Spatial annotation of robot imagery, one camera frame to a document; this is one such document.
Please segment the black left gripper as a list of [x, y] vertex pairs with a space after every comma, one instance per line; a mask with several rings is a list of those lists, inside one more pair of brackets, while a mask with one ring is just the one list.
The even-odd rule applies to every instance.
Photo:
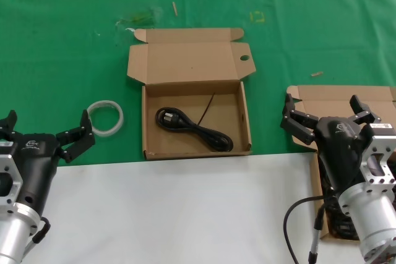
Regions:
[[43, 214], [51, 183], [60, 158], [66, 163], [75, 160], [95, 144], [88, 111], [83, 110], [80, 126], [58, 134], [21, 134], [14, 131], [17, 114], [10, 110], [0, 122], [0, 138], [12, 142], [1, 147], [2, 155], [11, 155], [22, 178], [17, 203]]

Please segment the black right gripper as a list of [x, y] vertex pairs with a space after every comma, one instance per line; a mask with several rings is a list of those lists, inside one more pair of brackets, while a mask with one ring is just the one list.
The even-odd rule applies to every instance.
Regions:
[[318, 160], [336, 194], [364, 181], [360, 170], [366, 148], [361, 124], [380, 123], [381, 118], [357, 95], [350, 99], [354, 115], [320, 117], [298, 111], [290, 93], [285, 95], [280, 127], [306, 145], [315, 141]]

